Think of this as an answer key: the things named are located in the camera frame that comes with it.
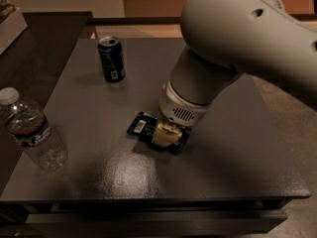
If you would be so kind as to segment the white gripper with vents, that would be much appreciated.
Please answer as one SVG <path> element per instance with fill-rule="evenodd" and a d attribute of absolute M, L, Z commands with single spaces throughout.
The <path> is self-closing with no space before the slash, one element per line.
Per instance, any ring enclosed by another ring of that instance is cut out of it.
<path fill-rule="evenodd" d="M 170 80 L 163 85 L 158 105 L 161 114 L 170 122 L 158 121 L 152 142 L 163 148 L 175 143 L 182 136 L 180 126 L 196 126 L 210 109 L 209 105 L 197 105 L 183 99 L 173 89 Z"/>

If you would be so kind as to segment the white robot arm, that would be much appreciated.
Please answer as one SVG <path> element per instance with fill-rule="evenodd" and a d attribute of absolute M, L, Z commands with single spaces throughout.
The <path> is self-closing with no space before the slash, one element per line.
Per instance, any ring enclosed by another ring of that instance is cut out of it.
<path fill-rule="evenodd" d="M 317 31 L 288 15 L 281 0 L 186 0 L 180 30 L 185 48 L 162 88 L 155 145 L 179 140 L 244 73 L 316 108 Z"/>

